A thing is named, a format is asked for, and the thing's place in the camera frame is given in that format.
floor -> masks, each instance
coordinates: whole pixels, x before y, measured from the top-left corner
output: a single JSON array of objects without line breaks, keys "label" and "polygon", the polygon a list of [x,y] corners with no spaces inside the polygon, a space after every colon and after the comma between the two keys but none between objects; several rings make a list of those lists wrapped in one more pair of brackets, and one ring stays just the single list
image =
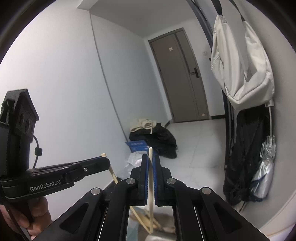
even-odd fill
[{"label": "floor", "polygon": [[177,141],[177,158],[160,157],[161,165],[188,187],[207,186],[224,198],[225,119],[172,123],[168,130]]}]

white bag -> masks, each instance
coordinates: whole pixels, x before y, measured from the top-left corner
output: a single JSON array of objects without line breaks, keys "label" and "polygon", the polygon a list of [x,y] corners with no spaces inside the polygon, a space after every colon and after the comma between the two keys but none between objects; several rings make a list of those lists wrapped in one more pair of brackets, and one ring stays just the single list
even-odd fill
[{"label": "white bag", "polygon": [[236,110],[262,105],[274,94],[274,78],[267,54],[248,22],[242,23],[245,28],[249,75],[243,70],[235,38],[221,15],[217,15],[214,25],[211,56],[214,76]]}]

brown door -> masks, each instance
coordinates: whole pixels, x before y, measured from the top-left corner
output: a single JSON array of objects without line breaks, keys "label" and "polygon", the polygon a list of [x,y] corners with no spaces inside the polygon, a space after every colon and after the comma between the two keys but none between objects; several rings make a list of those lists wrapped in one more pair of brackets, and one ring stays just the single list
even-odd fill
[{"label": "brown door", "polygon": [[175,122],[209,119],[198,66],[182,29],[150,41]]}]

human hand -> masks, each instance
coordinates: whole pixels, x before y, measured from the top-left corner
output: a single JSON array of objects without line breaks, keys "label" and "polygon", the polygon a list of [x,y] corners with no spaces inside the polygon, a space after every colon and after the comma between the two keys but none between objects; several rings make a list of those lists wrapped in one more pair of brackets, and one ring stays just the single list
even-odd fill
[{"label": "human hand", "polygon": [[[38,201],[30,200],[28,203],[31,214],[34,217],[34,222],[31,224],[24,214],[22,214],[20,211],[12,206],[10,206],[10,208],[19,226],[26,228],[28,233],[31,235],[31,239],[33,240],[39,233],[41,233],[52,223],[52,219],[48,211],[48,203],[45,197],[40,197]],[[11,220],[6,208],[3,205],[0,205],[0,210],[8,226],[13,231],[18,233],[18,230],[13,224],[13,221]]]}]

black door handle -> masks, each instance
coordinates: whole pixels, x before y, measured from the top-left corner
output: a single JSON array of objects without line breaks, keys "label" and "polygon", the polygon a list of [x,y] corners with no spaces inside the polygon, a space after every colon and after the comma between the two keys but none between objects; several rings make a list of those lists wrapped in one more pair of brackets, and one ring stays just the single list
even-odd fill
[{"label": "black door handle", "polygon": [[194,72],[191,72],[189,74],[195,74],[197,78],[199,78],[198,72],[197,72],[197,68],[193,68]]}]

